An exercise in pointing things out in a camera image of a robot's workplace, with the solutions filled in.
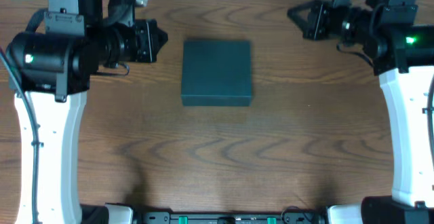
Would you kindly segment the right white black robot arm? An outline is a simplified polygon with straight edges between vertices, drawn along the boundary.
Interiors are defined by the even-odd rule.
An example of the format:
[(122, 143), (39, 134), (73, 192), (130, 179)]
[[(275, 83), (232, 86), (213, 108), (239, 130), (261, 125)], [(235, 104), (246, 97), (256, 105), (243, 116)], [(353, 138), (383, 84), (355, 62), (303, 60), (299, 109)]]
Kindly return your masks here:
[(334, 205), (315, 223), (433, 222), (433, 27), (415, 23), (416, 0), (312, 0), (288, 10), (305, 39), (338, 38), (337, 50), (358, 57), (378, 77), (393, 144), (391, 194)]

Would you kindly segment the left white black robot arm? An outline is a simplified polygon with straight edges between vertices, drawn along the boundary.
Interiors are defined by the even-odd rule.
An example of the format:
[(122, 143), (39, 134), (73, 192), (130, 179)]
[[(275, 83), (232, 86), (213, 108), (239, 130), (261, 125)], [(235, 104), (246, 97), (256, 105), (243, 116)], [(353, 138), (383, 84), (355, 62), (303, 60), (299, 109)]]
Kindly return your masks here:
[(1, 60), (21, 133), (18, 223), (139, 223), (126, 204), (81, 204), (78, 139), (92, 76), (154, 63), (167, 42), (155, 20), (138, 20), (148, 0), (48, 0)]

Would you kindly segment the black gift box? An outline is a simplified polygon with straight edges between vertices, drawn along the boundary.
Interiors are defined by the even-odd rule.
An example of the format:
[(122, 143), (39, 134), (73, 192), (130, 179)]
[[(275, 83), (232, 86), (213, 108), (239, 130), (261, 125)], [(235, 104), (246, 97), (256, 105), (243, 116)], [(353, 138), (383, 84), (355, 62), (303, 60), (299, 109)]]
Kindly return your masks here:
[(180, 97), (186, 107), (248, 107), (252, 51), (246, 40), (184, 42)]

